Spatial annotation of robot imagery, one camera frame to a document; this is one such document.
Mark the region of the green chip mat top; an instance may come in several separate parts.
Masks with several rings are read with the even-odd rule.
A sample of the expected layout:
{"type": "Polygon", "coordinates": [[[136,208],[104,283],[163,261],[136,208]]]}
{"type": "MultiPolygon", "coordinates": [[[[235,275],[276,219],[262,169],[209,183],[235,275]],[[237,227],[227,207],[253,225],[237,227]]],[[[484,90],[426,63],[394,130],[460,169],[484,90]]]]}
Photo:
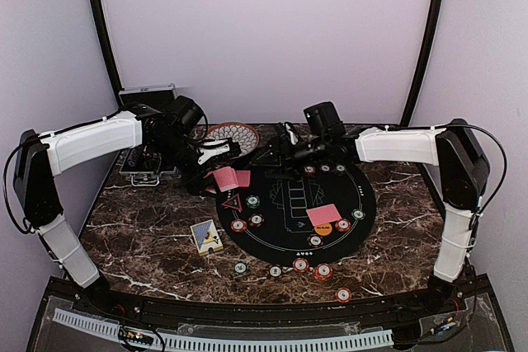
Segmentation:
{"type": "Polygon", "coordinates": [[[334,167],[334,172],[337,175],[344,175],[347,172],[347,168],[344,165],[342,165],[342,164],[337,164],[334,167]]]}

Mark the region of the dealt red card pair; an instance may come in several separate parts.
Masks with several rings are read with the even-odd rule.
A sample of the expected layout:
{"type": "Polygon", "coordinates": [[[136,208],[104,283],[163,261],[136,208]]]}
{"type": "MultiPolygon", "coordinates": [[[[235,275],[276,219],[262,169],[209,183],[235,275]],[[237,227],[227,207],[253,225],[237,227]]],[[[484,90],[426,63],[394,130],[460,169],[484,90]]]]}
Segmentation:
{"type": "Polygon", "coordinates": [[[342,219],[335,204],[325,204],[317,208],[306,209],[306,214],[314,227],[342,219]]]}

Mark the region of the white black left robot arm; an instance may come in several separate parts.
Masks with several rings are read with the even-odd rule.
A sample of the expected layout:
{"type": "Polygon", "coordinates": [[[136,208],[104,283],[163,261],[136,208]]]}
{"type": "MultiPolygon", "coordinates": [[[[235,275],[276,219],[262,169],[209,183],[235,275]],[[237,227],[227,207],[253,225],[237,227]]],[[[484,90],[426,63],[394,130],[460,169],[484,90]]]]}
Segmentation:
{"type": "Polygon", "coordinates": [[[83,300],[99,316],[116,309],[116,296],[96,284],[101,273],[65,218],[54,178],[108,153],[149,145],[187,176],[191,190],[201,191],[205,164],[229,150],[227,140],[196,142],[189,137],[203,116],[185,96],[163,110],[128,104],[108,117],[59,131],[27,130],[12,152],[13,187],[24,213],[20,231],[39,235],[73,282],[86,289],[83,300]]]}

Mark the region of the red playing card deck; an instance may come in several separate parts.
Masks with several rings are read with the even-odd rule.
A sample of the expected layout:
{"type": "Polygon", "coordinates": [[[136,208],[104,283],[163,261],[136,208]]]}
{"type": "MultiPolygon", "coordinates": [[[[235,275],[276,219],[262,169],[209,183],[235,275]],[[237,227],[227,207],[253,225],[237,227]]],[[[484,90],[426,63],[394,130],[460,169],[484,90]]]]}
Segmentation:
{"type": "Polygon", "coordinates": [[[237,171],[232,167],[222,167],[215,171],[210,171],[206,175],[213,176],[220,192],[236,189],[239,187],[237,171]]]}

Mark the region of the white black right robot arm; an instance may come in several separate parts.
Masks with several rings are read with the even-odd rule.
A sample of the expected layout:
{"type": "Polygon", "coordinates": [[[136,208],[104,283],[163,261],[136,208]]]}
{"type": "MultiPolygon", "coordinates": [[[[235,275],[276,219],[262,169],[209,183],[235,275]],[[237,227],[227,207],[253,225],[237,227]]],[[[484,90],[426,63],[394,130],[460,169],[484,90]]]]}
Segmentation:
{"type": "Polygon", "coordinates": [[[475,137],[479,127],[463,119],[427,127],[370,126],[349,133],[335,105],[321,102],[304,109],[312,139],[303,140],[292,124],[276,126],[276,136],[251,159],[278,177],[298,177],[318,159],[346,162],[414,162],[438,167],[445,222],[434,277],[452,283],[474,246],[476,229],[493,197],[485,190],[490,162],[475,137]]]}

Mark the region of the red chip mat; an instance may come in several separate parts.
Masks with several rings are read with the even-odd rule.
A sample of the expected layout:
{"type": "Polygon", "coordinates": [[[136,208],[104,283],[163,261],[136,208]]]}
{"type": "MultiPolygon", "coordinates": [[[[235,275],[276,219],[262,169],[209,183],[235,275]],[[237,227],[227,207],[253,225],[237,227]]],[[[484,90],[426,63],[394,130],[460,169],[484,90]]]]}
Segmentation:
{"type": "Polygon", "coordinates": [[[335,222],[335,228],[339,232],[347,232],[351,229],[351,222],[345,218],[342,218],[339,221],[335,222]]]}
{"type": "Polygon", "coordinates": [[[315,172],[316,172],[315,167],[312,167],[312,166],[305,166],[304,167],[304,173],[306,175],[313,175],[315,172]]]}
{"type": "Polygon", "coordinates": [[[230,227],[234,232],[245,232],[248,224],[242,219],[235,219],[231,222],[230,227]]]}

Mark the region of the orange big blind button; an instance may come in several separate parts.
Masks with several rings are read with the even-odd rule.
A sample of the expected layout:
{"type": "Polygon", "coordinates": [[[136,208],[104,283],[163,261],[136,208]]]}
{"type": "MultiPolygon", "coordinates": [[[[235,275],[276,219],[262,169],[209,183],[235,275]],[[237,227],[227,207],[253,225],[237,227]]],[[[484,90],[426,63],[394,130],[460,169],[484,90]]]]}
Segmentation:
{"type": "Polygon", "coordinates": [[[314,228],[314,231],[319,236],[323,236],[323,237],[330,235],[332,233],[332,230],[333,230],[333,227],[330,223],[321,224],[314,228]]]}

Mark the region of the black chip mat front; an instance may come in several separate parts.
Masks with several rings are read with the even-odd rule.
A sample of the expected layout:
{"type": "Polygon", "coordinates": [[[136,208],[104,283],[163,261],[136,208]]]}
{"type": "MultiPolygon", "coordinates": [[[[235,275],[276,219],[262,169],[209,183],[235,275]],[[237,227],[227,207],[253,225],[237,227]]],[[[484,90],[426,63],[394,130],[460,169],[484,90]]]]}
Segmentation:
{"type": "Polygon", "coordinates": [[[318,234],[314,234],[308,237],[307,242],[311,247],[319,247],[323,244],[323,238],[318,234]]]}

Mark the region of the green chip mat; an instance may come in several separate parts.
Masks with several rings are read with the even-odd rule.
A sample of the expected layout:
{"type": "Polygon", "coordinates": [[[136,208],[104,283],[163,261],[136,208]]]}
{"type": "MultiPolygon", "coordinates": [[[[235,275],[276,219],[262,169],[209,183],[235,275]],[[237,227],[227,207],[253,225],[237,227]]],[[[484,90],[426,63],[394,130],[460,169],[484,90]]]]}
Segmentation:
{"type": "Polygon", "coordinates": [[[351,215],[357,221],[360,221],[365,218],[365,212],[363,212],[361,209],[354,209],[351,212],[351,215]]]}
{"type": "Polygon", "coordinates": [[[246,205],[250,209],[256,209],[260,206],[261,200],[257,195],[249,195],[246,198],[246,205]]]}
{"type": "Polygon", "coordinates": [[[337,164],[334,167],[334,172],[337,175],[344,175],[347,172],[347,168],[344,165],[342,165],[342,164],[337,164]]]}

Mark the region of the black chip mat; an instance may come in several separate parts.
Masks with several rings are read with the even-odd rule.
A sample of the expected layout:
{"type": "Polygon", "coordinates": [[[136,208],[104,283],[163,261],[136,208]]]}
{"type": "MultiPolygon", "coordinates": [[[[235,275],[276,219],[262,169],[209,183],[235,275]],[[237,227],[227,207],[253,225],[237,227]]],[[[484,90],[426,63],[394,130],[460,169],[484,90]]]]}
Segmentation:
{"type": "Polygon", "coordinates": [[[332,168],[327,164],[323,164],[320,169],[322,172],[330,172],[332,170],[332,168]]]}
{"type": "Polygon", "coordinates": [[[323,238],[318,234],[314,234],[308,237],[307,242],[311,247],[319,247],[323,244],[323,238]]]}
{"type": "Polygon", "coordinates": [[[259,228],[264,223],[264,218],[261,214],[253,214],[249,218],[248,223],[252,227],[259,228]]]}

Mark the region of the red chip mat top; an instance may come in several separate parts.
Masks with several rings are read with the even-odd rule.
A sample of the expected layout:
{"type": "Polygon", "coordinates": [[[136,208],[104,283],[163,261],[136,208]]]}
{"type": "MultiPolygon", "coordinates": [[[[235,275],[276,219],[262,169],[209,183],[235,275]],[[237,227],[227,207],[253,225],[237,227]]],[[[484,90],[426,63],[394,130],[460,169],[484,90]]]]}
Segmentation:
{"type": "Polygon", "coordinates": [[[316,172],[315,167],[312,167],[312,166],[305,166],[304,167],[304,173],[306,175],[313,175],[315,172],[316,172]]]}

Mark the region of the black chip mat top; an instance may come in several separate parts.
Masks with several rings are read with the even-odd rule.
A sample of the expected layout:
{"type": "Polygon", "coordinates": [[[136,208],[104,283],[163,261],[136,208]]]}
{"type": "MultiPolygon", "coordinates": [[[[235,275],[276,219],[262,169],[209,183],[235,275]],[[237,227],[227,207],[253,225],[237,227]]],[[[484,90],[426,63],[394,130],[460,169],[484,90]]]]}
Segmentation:
{"type": "Polygon", "coordinates": [[[330,172],[332,170],[332,168],[327,164],[323,164],[320,169],[322,172],[330,172]]]}

